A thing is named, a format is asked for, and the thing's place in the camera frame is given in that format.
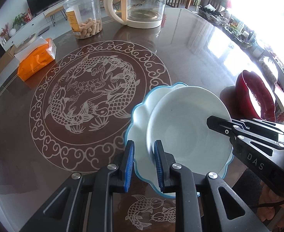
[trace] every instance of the plastic jar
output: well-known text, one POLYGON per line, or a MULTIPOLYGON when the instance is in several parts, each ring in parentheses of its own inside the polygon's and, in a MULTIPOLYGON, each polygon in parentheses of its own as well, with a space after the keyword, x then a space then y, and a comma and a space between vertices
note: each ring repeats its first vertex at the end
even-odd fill
POLYGON ((87 38, 102 30, 99 0, 66 0, 64 8, 75 38, 87 38))

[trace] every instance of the metal screw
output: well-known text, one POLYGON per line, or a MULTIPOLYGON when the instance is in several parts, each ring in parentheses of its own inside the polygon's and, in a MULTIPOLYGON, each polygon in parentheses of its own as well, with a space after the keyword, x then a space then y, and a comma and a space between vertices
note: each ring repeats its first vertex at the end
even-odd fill
POLYGON ((72 177, 72 179, 77 180, 77 179, 79 179, 81 177, 81 174, 80 173, 73 173, 71 175, 71 177, 72 177))
POLYGON ((174 169, 181 169, 181 168, 182 168, 182 165, 179 164, 179 163, 174 163, 174 164, 172 164, 172 167, 173 167, 174 169))
POLYGON ((117 165, 116 164, 108 164, 107 168, 110 169, 110 170, 114 170, 114 169, 117 168, 117 165))
POLYGON ((208 173, 209 178, 211 179, 216 179, 218 177, 218 174, 216 174, 215 172, 209 172, 208 173))

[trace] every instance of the round dining table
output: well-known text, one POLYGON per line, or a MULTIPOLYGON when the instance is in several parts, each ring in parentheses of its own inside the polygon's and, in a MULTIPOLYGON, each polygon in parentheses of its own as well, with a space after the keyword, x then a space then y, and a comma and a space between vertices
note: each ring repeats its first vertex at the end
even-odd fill
MULTIPOLYGON (((133 107, 152 88, 203 87, 239 118, 231 96, 237 76, 246 69, 263 77, 221 30, 187 9, 166 7, 154 29, 109 17, 102 24, 87 39, 72 32, 54 39, 56 59, 25 82, 15 67, 0 83, 0 222, 8 231, 19 231, 73 172, 95 173, 111 163, 124 150, 133 107)), ((234 157, 224 180, 232 187, 245 169, 234 157)), ((174 199, 134 172, 128 193, 114 194, 115 232, 175 231, 174 214, 174 199), (171 215, 163 216, 167 209, 171 215)))

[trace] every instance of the white bowl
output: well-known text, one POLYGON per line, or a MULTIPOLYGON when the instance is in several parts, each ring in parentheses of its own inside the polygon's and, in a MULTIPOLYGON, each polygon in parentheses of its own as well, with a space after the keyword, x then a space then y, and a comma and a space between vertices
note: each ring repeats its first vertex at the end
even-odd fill
POLYGON ((212 92, 196 86, 175 89, 154 107, 147 126, 146 143, 153 153, 154 142, 162 141, 165 152, 192 172, 219 173, 232 145, 229 137, 209 129, 206 120, 214 115, 231 121, 228 110, 212 92))
MULTIPOLYGON (((133 140, 135 142, 135 174, 142 181, 149 183, 156 193, 166 198, 174 198, 175 193, 164 194, 160 192, 156 167, 154 164, 154 154, 152 150, 147 150, 146 128, 151 112, 156 104, 169 92, 185 86, 187 85, 178 82, 172 86, 158 86, 153 88, 146 95, 143 102, 133 108, 131 112, 131 124, 125 134, 125 143, 127 143, 128 140, 133 140)), ((226 161, 222 170, 218 173, 221 178, 225 177, 228 165, 232 159, 233 155, 231 151, 229 159, 226 161)))

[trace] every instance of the scalloped plate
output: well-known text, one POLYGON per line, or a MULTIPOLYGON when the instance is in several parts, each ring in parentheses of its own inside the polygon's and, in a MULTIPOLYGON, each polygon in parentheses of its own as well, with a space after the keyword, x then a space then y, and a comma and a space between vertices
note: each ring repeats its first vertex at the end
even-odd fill
MULTIPOLYGON (((175 193, 164 194, 160 192, 154 156, 153 153, 150 154, 147 149, 146 132, 151 112, 156 104, 170 91, 184 86, 187 85, 182 82, 178 82, 172 86, 158 86, 153 88, 146 95, 143 102, 137 104, 133 108, 131 112, 131 123, 125 134, 125 143, 127 143, 128 140, 133 140, 135 143, 135 174, 142 181, 149 183, 156 193, 168 198, 174 198, 175 193)), ((225 177, 228 165, 230 164, 232 159, 233 155, 231 149, 231 153, 226 164, 223 166, 219 173, 217 172, 221 178, 225 177)))

